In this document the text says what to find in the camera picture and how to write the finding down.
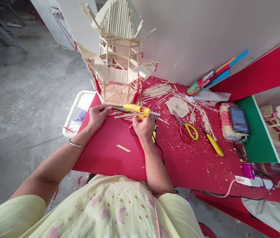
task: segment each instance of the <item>scissors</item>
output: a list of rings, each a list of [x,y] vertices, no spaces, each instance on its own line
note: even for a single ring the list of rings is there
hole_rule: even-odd
[[[182,121],[182,119],[179,117],[179,115],[174,110],[172,110],[172,111],[173,111],[173,114],[175,115],[176,119],[180,123],[179,130],[180,130],[180,135],[181,135],[182,140],[184,142],[186,142],[187,144],[192,144],[195,140],[198,139],[198,132],[197,132],[197,130],[195,129],[194,126],[192,126],[192,125],[190,125],[188,123],[184,123]],[[196,137],[193,137],[192,132],[190,131],[189,127],[194,130]],[[189,137],[190,140],[185,140],[184,139],[183,132]]]

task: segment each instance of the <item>concrete floor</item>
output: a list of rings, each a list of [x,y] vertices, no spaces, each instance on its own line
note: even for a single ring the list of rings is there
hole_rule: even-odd
[[[40,21],[12,28],[17,41],[28,51],[0,45],[0,204],[55,149],[67,141],[62,128],[72,103],[82,90],[93,90],[81,56],[55,44]],[[78,187],[80,172],[72,171],[61,183],[55,207]],[[209,226],[218,238],[256,237],[263,234],[201,202],[181,188],[197,220]]]

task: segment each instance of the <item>table surface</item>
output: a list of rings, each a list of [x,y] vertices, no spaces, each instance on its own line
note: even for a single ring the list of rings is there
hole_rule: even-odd
[[[164,83],[161,79],[150,77],[144,82],[144,86],[148,88],[161,82]],[[186,93],[187,86],[175,85],[179,92]],[[217,138],[217,143],[224,153],[223,157],[217,155],[200,128],[202,116],[198,110],[195,110],[194,127],[198,131],[199,139],[193,144],[186,144],[182,141],[179,134],[179,123],[166,106],[166,102],[171,98],[172,95],[159,104],[156,102],[160,99],[151,99],[144,106],[151,104],[150,109],[160,112],[160,118],[170,124],[158,120],[157,142],[163,150],[165,166],[173,185],[226,194],[234,176],[243,176],[243,172],[241,161],[233,144],[223,138],[219,113],[203,107]],[[91,107],[99,104],[101,104],[99,97],[95,95]],[[144,152],[139,139],[134,136],[133,127],[129,129],[132,122],[123,118],[115,119],[114,116],[109,116],[95,133],[73,169],[102,175],[125,175],[130,179],[146,181]],[[189,116],[190,113],[183,118],[184,121]],[[80,130],[88,124],[88,121],[87,113]],[[117,144],[126,147],[131,152],[118,148]],[[267,189],[252,188],[236,182],[230,192],[230,195],[256,199],[263,198],[266,194]],[[280,202],[280,188],[276,188],[267,197],[267,200]]]

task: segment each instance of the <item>green board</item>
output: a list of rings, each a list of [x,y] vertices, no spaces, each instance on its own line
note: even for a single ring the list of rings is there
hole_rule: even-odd
[[[249,162],[254,163],[280,163],[271,136],[261,117],[259,107],[253,96],[240,99],[235,103],[245,110],[250,134],[244,143]]]

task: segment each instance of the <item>white plastic container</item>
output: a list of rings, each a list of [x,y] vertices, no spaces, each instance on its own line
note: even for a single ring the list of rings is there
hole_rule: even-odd
[[[78,95],[76,96],[75,101],[73,103],[73,106],[70,110],[70,113],[67,116],[66,122],[64,124],[64,127],[70,129],[74,133],[66,130],[63,127],[62,133],[65,137],[73,138],[81,127],[81,123],[77,123],[72,120],[72,115],[73,115],[73,112],[75,111],[76,107],[79,107],[85,111],[88,111],[88,109],[91,105],[91,102],[94,99],[95,94],[96,94],[96,92],[92,92],[92,91],[81,91],[78,93]]]

